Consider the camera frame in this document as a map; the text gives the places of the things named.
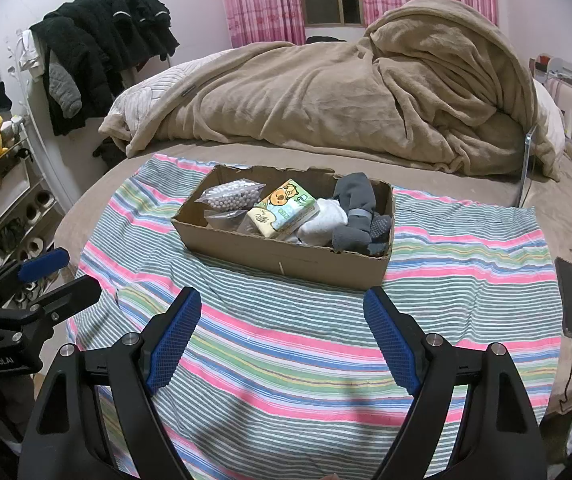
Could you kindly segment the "clear plastic bag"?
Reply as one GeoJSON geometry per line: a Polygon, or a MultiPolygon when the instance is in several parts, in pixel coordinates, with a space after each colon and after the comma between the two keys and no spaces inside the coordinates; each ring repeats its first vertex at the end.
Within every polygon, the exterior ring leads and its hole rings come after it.
{"type": "Polygon", "coordinates": [[[257,234],[258,230],[248,217],[246,209],[215,211],[205,209],[205,221],[212,229],[236,232],[239,234],[257,234]]]}

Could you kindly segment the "cartoon tissue pack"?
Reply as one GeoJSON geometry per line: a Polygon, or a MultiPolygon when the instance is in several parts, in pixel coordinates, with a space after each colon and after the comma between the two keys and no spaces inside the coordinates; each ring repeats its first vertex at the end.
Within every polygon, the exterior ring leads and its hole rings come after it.
{"type": "Polygon", "coordinates": [[[255,204],[247,217],[263,237],[277,240],[295,232],[317,213],[316,198],[289,179],[255,204]]]}

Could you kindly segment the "grey sock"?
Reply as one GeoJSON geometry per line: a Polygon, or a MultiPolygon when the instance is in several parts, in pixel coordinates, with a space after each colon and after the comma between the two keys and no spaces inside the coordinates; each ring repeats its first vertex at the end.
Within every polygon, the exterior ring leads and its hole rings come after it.
{"type": "Polygon", "coordinates": [[[376,196],[371,181],[358,172],[341,177],[333,198],[347,215],[347,222],[333,229],[336,252],[357,252],[368,257],[381,257],[389,245],[392,229],[390,214],[376,211],[376,196]]]}

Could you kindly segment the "white shoe shelf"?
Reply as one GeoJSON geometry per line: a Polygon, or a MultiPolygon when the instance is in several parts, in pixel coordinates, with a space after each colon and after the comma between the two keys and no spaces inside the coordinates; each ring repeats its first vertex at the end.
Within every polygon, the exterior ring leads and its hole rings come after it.
{"type": "Polygon", "coordinates": [[[63,209],[40,171],[25,133],[0,156],[0,267],[54,248],[63,209]]]}

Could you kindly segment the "black smartphone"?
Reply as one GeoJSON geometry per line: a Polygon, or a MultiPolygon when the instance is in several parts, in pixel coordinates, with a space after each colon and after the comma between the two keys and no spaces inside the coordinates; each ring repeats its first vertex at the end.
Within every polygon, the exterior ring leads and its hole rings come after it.
{"type": "Polygon", "coordinates": [[[563,332],[572,338],[572,263],[557,257],[555,271],[563,305],[563,332]]]}

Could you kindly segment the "bag of white balls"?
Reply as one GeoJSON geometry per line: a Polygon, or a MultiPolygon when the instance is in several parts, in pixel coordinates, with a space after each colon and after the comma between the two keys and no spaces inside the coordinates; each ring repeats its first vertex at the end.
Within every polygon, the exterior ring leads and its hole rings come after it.
{"type": "Polygon", "coordinates": [[[197,199],[197,203],[220,212],[248,210],[258,203],[263,188],[263,183],[238,179],[207,188],[197,199]]]}

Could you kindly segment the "white patterned quilt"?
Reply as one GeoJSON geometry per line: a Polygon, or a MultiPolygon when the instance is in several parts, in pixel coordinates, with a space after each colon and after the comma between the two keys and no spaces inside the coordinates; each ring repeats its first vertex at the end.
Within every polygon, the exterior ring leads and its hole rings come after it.
{"type": "Polygon", "coordinates": [[[142,148],[129,148],[128,146],[153,105],[174,84],[180,84],[203,65],[217,60],[228,52],[231,52],[231,49],[171,66],[127,88],[114,100],[108,115],[103,118],[98,128],[99,133],[104,138],[110,138],[127,157],[141,152],[146,145],[142,148]]]}

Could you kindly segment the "striped colourful cloth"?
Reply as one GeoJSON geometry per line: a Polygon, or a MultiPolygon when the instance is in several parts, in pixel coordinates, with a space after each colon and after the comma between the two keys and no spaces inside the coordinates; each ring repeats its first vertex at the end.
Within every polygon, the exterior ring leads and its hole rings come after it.
{"type": "MultiPolygon", "coordinates": [[[[172,218],[209,173],[156,155],[105,177],[57,233],[100,300],[68,325],[82,349],[141,330],[183,286],[200,322],[156,409],[197,479],[367,479],[411,405],[388,372],[357,290],[192,254],[172,218]]],[[[397,308],[451,344],[510,352],[536,418],[560,355],[562,302],[531,209],[394,192],[382,286],[397,308]]]]}

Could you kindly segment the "black hanging clothes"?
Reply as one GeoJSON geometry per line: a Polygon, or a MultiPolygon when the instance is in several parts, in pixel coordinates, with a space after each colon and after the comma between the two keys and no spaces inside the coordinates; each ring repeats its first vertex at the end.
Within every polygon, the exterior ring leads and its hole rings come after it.
{"type": "Polygon", "coordinates": [[[42,48],[44,90],[55,136],[106,116],[124,91],[124,70],[171,58],[179,42],[160,0],[73,0],[30,31],[42,48]]]}

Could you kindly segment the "white sock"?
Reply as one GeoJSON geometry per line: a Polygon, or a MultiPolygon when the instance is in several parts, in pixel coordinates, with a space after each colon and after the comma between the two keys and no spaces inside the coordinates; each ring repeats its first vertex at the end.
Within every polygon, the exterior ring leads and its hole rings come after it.
{"type": "Polygon", "coordinates": [[[333,231],[348,223],[348,216],[338,200],[319,198],[316,201],[317,213],[297,229],[298,240],[311,246],[327,246],[333,239],[333,231]]]}

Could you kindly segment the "pink curtain left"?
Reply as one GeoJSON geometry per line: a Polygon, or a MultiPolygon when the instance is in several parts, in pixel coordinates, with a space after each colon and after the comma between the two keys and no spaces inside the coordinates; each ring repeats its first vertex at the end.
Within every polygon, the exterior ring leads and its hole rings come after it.
{"type": "Polygon", "coordinates": [[[305,43],[301,0],[223,0],[234,48],[261,41],[305,43]]]}

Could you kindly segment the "beige plush blanket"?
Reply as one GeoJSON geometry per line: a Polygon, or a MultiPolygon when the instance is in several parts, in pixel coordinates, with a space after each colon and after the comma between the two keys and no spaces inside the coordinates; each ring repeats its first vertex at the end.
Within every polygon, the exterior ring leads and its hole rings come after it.
{"type": "Polygon", "coordinates": [[[251,139],[472,177],[514,174],[532,145],[555,177],[564,148],[536,133],[538,118],[534,81],[494,24],[456,0],[412,0],[356,42],[230,50],[120,136],[127,154],[161,139],[251,139]]]}

